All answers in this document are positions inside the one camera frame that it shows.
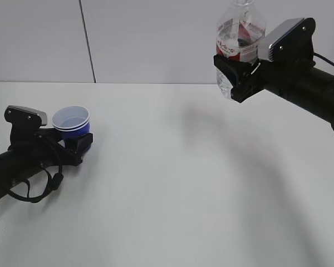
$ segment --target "white wall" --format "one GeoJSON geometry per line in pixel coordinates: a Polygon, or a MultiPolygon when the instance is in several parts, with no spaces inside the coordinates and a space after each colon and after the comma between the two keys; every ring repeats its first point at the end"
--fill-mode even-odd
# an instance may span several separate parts
{"type": "Polygon", "coordinates": [[[78,0],[0,0],[0,81],[93,81],[78,0]]]}
{"type": "MultiPolygon", "coordinates": [[[[214,83],[215,24],[223,0],[83,0],[97,82],[214,83]]],[[[334,60],[334,0],[256,0],[267,32],[314,17],[317,52],[334,60]]],[[[325,64],[320,68],[334,73],[325,64]]]]}

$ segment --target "blue cup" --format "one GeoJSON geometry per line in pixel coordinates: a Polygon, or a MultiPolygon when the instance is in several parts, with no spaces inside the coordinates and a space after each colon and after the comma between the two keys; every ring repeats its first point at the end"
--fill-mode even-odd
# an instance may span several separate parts
{"type": "Polygon", "coordinates": [[[54,114],[52,124],[63,140],[80,137],[90,132],[90,115],[85,107],[65,107],[54,114]]]}

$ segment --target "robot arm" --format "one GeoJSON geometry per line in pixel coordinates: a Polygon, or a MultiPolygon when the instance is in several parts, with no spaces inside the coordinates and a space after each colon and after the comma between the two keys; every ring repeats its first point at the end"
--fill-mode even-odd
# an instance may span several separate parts
{"type": "Polygon", "coordinates": [[[334,76],[314,68],[313,18],[289,19],[260,41],[253,65],[214,56],[214,65],[233,85],[242,103],[266,89],[328,121],[334,130],[334,76]]]}
{"type": "Polygon", "coordinates": [[[78,166],[83,162],[84,153],[93,142],[93,134],[65,140],[65,146],[59,144],[61,134],[54,128],[41,128],[47,125],[44,112],[20,106],[8,106],[4,113],[7,122],[12,124],[7,152],[0,154],[0,199],[10,195],[17,200],[37,203],[58,189],[63,179],[63,166],[78,166]],[[58,166],[58,172],[51,176],[47,167],[58,166]],[[42,195],[30,197],[28,179],[44,171],[47,185],[42,195]],[[27,196],[20,196],[11,188],[24,182],[27,196]]]}

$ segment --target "white table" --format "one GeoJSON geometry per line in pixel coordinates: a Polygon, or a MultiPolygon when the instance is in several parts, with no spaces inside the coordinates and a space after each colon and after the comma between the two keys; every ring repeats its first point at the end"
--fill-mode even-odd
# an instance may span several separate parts
{"type": "Polygon", "coordinates": [[[86,106],[94,145],[48,199],[0,201],[0,266],[334,266],[334,133],[269,92],[0,83],[0,152],[7,105],[86,106]]]}

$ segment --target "plastic water bottle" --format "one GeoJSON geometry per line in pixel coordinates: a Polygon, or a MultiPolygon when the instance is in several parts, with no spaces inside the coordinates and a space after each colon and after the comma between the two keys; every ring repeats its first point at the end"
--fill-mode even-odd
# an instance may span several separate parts
{"type": "MultiPolygon", "coordinates": [[[[254,0],[232,0],[231,7],[217,25],[217,53],[235,61],[254,63],[266,22],[256,10],[254,0]]],[[[232,84],[217,69],[217,82],[223,95],[231,99],[232,84]]]]}

